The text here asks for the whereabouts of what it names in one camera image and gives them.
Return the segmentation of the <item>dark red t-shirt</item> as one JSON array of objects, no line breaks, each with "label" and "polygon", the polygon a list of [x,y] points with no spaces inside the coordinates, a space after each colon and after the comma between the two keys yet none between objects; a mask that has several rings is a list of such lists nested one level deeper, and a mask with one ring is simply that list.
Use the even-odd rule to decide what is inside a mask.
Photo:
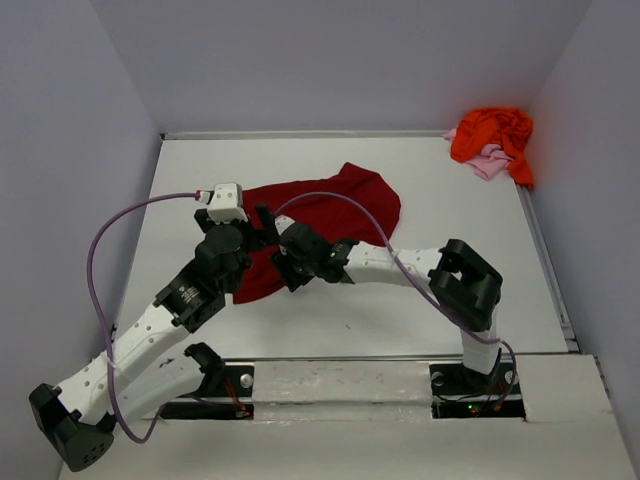
[{"label": "dark red t-shirt", "polygon": [[336,175],[326,179],[292,181],[245,190],[244,208],[252,223],[257,225],[257,204],[266,204],[271,211],[276,211],[290,199],[309,192],[314,195],[295,202],[283,213],[310,225],[331,242],[355,238],[377,246],[383,244],[364,213],[345,200],[329,197],[329,192],[346,196],[366,208],[386,236],[392,235],[400,220],[401,200],[398,194],[380,174],[351,163],[344,164]]}]

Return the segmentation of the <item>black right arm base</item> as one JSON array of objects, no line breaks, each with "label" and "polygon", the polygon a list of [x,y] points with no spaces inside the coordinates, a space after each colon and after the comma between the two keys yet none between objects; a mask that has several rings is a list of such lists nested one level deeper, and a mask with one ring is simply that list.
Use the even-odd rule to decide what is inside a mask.
[{"label": "black right arm base", "polygon": [[526,418],[511,362],[500,363],[489,376],[461,363],[431,364],[429,374],[431,413],[436,420]]}]

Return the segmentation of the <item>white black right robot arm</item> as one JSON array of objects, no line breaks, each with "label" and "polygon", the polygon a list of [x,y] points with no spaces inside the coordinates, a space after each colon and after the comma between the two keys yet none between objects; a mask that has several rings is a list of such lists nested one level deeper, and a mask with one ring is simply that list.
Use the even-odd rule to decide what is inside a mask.
[{"label": "white black right robot arm", "polygon": [[440,249],[391,251],[349,238],[331,243],[287,216],[275,227],[279,247],[271,262],[290,291],[315,278],[414,287],[460,329],[463,367],[485,381],[495,375],[501,350],[494,311],[503,279],[467,243],[450,239]]}]

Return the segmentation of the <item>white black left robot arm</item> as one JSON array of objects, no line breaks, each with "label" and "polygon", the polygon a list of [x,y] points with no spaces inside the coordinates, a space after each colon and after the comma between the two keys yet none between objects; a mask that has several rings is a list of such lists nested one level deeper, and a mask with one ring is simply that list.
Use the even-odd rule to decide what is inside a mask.
[{"label": "white black left robot arm", "polygon": [[195,214],[204,232],[193,259],[155,297],[139,319],[103,353],[56,385],[43,383],[29,395],[36,424],[66,466],[82,471],[114,442],[124,415],[114,402],[156,359],[185,340],[226,305],[241,286],[251,253],[278,241],[269,207],[258,204],[254,227],[242,210],[225,220],[221,210]]}]

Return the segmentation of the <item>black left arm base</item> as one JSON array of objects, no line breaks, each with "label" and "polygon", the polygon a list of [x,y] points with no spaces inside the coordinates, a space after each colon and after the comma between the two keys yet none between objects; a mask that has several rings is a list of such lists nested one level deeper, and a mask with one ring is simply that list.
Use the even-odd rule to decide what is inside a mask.
[{"label": "black left arm base", "polygon": [[165,404],[161,410],[164,420],[252,420],[254,417],[254,365],[229,363],[222,379],[204,380],[193,393]]}]

